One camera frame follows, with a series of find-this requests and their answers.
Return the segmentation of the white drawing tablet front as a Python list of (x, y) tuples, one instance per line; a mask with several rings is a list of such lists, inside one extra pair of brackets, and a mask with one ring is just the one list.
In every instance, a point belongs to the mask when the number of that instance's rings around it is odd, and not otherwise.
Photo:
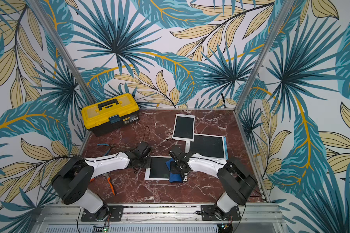
[(172, 139), (193, 142), (194, 124), (194, 115), (176, 114)]

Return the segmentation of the white drawing tablet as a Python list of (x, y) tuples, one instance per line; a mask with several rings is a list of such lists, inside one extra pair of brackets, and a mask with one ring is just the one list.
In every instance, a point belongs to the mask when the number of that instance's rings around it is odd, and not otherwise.
[(194, 124), (194, 115), (176, 114), (172, 139), (193, 142)]
[(165, 156), (152, 156), (150, 168), (145, 171), (145, 180), (169, 181), (170, 183), (182, 183), (188, 179), (180, 174), (170, 172), (170, 164), (174, 159)]

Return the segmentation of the blue microfiber cloth black trim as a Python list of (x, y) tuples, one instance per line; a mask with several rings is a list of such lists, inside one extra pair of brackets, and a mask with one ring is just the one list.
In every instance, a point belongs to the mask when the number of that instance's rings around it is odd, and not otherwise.
[(168, 160), (165, 164), (170, 172), (169, 175), (169, 182), (170, 183), (182, 183), (183, 182), (183, 178), (180, 174), (175, 174), (171, 171), (171, 164), (174, 162), (174, 159), (170, 159)]

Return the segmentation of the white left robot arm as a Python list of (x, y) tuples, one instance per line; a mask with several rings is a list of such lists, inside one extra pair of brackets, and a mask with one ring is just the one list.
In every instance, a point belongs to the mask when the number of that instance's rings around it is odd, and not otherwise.
[(108, 205), (88, 189), (97, 176), (115, 170), (148, 168), (152, 148), (141, 142), (136, 148), (103, 157), (72, 157), (52, 178), (51, 185), (65, 205), (76, 204), (92, 214), (96, 221), (107, 221), (111, 214)]

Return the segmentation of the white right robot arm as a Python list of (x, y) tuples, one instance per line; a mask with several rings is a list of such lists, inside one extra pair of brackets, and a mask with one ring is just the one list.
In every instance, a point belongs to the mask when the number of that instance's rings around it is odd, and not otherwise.
[(172, 146), (169, 155), (172, 158), (170, 173), (179, 175), (181, 181), (190, 172), (202, 172), (219, 179), (224, 193), (215, 202), (214, 209), (207, 212), (217, 220), (228, 219), (231, 209), (245, 205), (256, 191), (256, 178), (238, 158), (208, 158), (199, 153), (186, 153), (179, 146)]

